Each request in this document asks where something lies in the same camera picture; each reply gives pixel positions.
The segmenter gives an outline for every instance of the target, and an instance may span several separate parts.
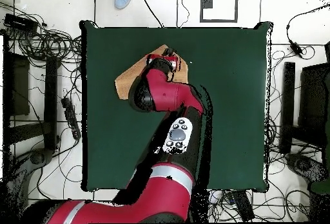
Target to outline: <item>robot elbow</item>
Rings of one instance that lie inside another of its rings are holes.
[[[128,102],[136,111],[155,111],[155,103],[152,99],[146,79],[139,76],[134,80],[128,93]]]

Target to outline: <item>black border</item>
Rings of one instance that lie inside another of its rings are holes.
[[[238,0],[235,0],[235,18],[234,19],[203,19],[203,0],[200,0],[200,23],[237,23],[238,21]]]
[[[87,60],[87,30],[85,27],[85,23],[88,22],[92,24],[92,26],[95,29],[108,29],[108,28],[121,28],[121,27],[98,27],[95,25],[92,21],[81,21],[79,23],[79,28],[81,29],[81,78],[82,78],[82,90],[84,91],[84,95],[82,96],[82,119],[81,119],[81,125],[82,125],[82,182],[81,182],[81,189],[85,192],[94,192],[100,189],[111,189],[109,187],[107,188],[97,188],[94,191],[88,191],[87,190],[87,181],[88,181],[88,137],[87,137],[87,74],[86,74],[86,60]],[[267,98],[265,100],[265,126],[264,131],[265,135],[269,133],[269,126],[267,126],[269,122],[269,108],[270,108],[270,85],[271,85],[271,33],[273,31],[273,23],[269,21],[259,22],[256,24],[253,28],[243,28],[243,27],[212,27],[212,28],[219,28],[219,29],[248,29],[248,30],[258,30],[264,23],[269,23],[269,28],[266,33],[266,61],[267,61],[267,67],[266,67],[266,82],[267,86],[265,89]],[[127,27],[127,28],[147,28],[147,27]],[[186,27],[186,28],[196,28],[201,29],[205,28],[208,29],[210,27]],[[269,182],[268,182],[268,168],[269,168],[269,143],[264,144],[264,166],[266,166],[266,179],[264,180],[264,183],[266,185],[266,189],[256,189],[256,188],[249,188],[244,190],[252,190],[253,192],[259,192],[259,193],[266,193],[269,189]]]

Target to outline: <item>power adapter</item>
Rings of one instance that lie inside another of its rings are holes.
[[[293,50],[293,52],[296,55],[299,55],[299,57],[302,58],[302,56],[301,56],[301,53],[302,53],[301,47],[296,42],[292,42],[292,41],[289,41],[289,42],[290,42],[290,48]]]

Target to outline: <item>black stand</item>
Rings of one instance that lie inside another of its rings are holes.
[[[300,111],[298,125],[293,125],[295,99],[295,63],[285,62],[283,71],[281,128],[279,152],[291,151],[292,139],[318,146],[325,152],[326,90],[324,77],[330,71],[330,64],[319,64],[303,68],[301,74]]]
[[[6,176],[8,202],[17,205],[23,210],[28,205],[28,186],[35,170],[44,167],[52,160],[57,149],[57,69],[58,60],[49,57],[46,60],[46,78],[44,91],[44,121],[17,127],[9,127],[6,132],[7,145],[15,144],[37,136],[44,136],[44,148],[32,151],[14,163],[14,172],[11,167]]]

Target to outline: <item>button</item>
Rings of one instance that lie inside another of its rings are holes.
[[[181,148],[182,146],[183,146],[183,144],[181,142],[178,142],[175,144],[175,147],[177,147],[177,148]]]
[[[174,129],[170,131],[170,139],[172,141],[183,141],[186,139],[186,134],[181,129]]]

